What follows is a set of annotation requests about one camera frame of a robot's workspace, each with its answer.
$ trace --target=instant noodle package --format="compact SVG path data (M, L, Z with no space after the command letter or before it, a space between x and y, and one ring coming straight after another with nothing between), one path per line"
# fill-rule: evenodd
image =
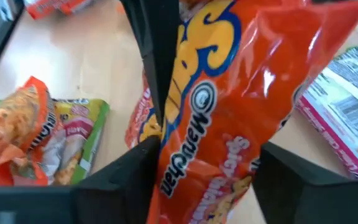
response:
M109 105L53 100L31 77L0 100L0 185L66 185L88 176Z
M357 22L358 1L215 0L180 24L148 223L225 223Z

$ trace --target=light wood surface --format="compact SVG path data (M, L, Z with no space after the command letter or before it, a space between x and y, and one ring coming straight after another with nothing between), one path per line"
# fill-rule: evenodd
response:
M129 22L114 0L99 0L74 16L33 21L24 14L0 59L0 98L31 75L54 98L102 98L111 106L93 171L127 151L124 132L139 99L142 61ZM341 48L358 44L358 26ZM346 172L328 143L295 112L272 142L338 174ZM265 223L251 189L229 223Z

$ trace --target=wooden table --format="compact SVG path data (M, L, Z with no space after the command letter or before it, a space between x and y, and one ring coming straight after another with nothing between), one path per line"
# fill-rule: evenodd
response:
M142 61L129 22L116 1L99 0L70 17L33 21L24 14L0 59L0 98L31 75L55 98L102 98L111 106L93 172L127 151L124 132L142 91ZM358 44L358 26L343 48ZM346 172L329 144L295 112L272 142L338 174ZM253 190L229 223L265 223Z

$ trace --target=table surface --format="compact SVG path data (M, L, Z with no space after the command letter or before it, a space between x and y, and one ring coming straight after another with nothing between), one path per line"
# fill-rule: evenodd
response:
M110 104L93 172L127 151L124 133L142 91L142 60L126 16L116 1L100 0L75 16L33 21L24 13L0 59L0 98L31 76L54 98L102 98ZM358 26L339 50L358 44ZM272 139L338 174L346 171L329 144L298 112ZM229 224L265 223L251 189Z

